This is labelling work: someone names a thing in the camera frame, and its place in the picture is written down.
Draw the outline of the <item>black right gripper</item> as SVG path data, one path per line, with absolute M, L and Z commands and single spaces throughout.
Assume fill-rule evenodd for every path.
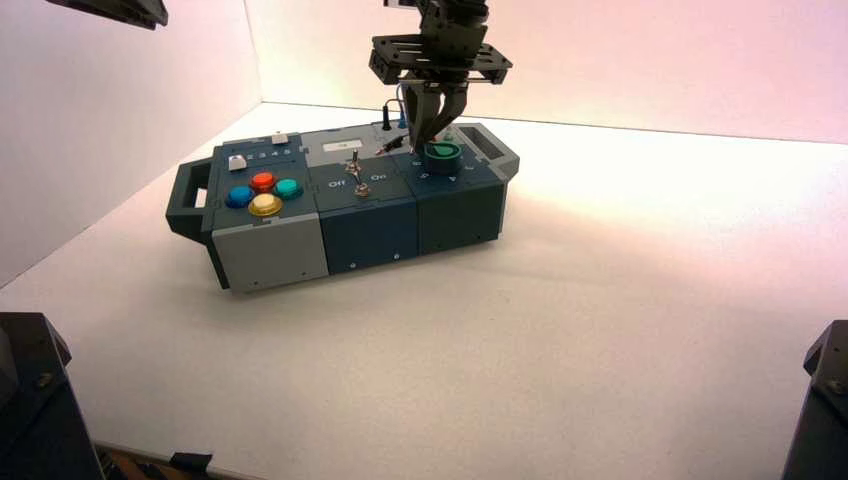
M 484 42 L 484 1 L 400 1 L 420 14 L 419 32 L 372 38 L 369 67 L 385 85 L 405 84 L 412 150 L 420 150 L 465 110 L 467 85 L 505 81 L 512 62 Z

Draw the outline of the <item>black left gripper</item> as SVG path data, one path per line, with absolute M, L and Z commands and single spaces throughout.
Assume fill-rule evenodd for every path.
M 48 2 L 148 30 L 168 25 L 168 11 L 162 0 L 48 0 Z

